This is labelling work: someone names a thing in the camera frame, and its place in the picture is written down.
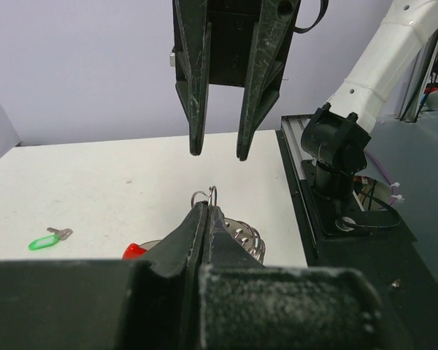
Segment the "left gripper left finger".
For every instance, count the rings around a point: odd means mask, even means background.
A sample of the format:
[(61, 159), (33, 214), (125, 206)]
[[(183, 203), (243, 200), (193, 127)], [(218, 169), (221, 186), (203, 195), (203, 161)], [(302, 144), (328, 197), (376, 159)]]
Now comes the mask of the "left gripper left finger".
[(198, 349), (207, 214), (135, 260), (0, 261), (0, 349)]

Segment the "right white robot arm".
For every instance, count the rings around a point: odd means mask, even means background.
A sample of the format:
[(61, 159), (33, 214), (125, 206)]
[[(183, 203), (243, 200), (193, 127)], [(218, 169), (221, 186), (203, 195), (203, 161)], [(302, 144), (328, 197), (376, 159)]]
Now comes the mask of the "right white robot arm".
[[(298, 1), (174, 1), (175, 89), (200, 155), (210, 85), (244, 90), (237, 157), (280, 96)], [(352, 192), (380, 110), (420, 49), (438, 29), (438, 1), (393, 1), (351, 72), (311, 117), (301, 147), (316, 159), (316, 189), (327, 198)]]

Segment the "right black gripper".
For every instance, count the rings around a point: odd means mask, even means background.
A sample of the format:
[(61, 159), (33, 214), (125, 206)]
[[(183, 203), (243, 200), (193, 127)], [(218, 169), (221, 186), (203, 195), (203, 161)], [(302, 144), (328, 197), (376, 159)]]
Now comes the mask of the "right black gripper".
[(299, 8), (297, 0), (173, 2), (175, 89), (193, 156), (203, 148), (210, 83), (245, 86), (237, 158), (247, 160), (255, 132), (280, 97)]

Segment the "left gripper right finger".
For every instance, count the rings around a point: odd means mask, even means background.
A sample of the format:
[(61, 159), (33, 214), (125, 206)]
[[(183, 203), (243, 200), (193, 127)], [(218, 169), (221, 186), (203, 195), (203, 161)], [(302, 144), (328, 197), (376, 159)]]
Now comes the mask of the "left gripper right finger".
[(208, 211), (199, 272), (202, 349), (392, 349), (383, 305), (351, 268), (265, 267)]

